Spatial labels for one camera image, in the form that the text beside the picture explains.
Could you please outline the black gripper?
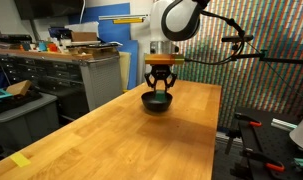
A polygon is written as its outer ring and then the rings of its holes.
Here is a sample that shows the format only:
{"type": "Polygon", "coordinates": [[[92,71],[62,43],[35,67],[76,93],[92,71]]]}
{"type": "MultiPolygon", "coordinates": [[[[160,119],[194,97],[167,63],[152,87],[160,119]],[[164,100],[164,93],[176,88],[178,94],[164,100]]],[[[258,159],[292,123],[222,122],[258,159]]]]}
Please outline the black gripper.
{"type": "Polygon", "coordinates": [[[170,66],[169,65],[154,65],[151,68],[151,73],[145,73],[144,78],[148,85],[148,87],[152,89],[156,89],[156,81],[151,78],[151,75],[156,80],[164,80],[165,82],[165,90],[168,90],[169,88],[173,87],[175,84],[175,81],[177,79],[177,74],[171,73],[170,66]]]}

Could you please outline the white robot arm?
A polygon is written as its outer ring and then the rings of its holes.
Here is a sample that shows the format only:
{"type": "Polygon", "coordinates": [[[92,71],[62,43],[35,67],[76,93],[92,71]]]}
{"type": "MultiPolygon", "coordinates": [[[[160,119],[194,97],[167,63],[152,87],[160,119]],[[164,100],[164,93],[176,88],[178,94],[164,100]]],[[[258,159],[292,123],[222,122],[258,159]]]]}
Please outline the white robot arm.
{"type": "Polygon", "coordinates": [[[163,80],[165,89],[172,87],[177,75],[170,71],[172,56],[176,53],[173,41],[188,40],[196,35],[200,14],[210,0],[157,0],[150,13],[150,52],[145,63],[151,71],[145,74],[149,87],[163,80]]]}

